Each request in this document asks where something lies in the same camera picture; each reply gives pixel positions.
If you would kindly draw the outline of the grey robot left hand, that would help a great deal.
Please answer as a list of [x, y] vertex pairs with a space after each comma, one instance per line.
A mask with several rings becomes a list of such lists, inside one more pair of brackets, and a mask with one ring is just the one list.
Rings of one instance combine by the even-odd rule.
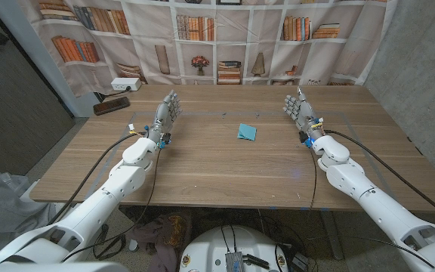
[[177, 93], [171, 90], [158, 105], [154, 121], [147, 132], [147, 137], [159, 146], [162, 138], [165, 135], [170, 135], [173, 124], [181, 112], [180, 99]]

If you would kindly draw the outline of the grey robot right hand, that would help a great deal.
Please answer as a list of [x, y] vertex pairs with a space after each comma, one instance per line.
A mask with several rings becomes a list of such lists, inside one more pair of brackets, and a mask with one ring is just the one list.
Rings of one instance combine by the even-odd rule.
[[297, 97], [286, 96], [283, 110], [298, 128], [300, 142], [311, 148], [318, 138], [325, 135], [323, 118], [316, 115], [300, 87], [297, 87], [297, 93]]

